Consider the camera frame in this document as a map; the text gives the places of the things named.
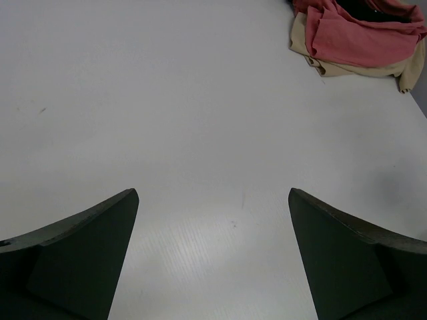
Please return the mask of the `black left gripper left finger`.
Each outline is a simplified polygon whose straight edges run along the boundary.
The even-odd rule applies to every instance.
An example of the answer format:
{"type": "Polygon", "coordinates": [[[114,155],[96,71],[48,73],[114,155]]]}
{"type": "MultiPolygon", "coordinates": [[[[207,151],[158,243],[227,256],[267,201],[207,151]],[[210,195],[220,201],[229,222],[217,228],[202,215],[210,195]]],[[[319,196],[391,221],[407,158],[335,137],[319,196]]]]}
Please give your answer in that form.
{"type": "Polygon", "coordinates": [[[107,319],[139,197],[126,189],[1,241],[2,319],[107,319]]]}

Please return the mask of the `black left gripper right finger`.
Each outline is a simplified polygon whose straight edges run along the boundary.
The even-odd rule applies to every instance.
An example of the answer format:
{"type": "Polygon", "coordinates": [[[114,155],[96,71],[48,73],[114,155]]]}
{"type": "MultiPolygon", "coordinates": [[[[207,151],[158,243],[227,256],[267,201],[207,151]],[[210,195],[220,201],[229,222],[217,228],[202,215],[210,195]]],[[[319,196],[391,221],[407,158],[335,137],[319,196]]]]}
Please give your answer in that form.
{"type": "Polygon", "coordinates": [[[426,242],[301,189],[288,203],[318,319],[426,318],[426,242]]]}

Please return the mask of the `pink t shirt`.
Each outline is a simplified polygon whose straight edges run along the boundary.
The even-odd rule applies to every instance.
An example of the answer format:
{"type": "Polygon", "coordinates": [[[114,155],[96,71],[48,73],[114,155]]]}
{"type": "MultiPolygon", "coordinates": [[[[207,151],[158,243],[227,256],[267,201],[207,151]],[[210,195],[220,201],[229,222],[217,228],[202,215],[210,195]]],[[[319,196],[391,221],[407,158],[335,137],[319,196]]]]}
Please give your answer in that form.
{"type": "Polygon", "coordinates": [[[312,21],[306,15],[306,48],[311,57],[357,67],[385,67],[413,56],[426,36],[426,25],[387,25],[312,21]]]}

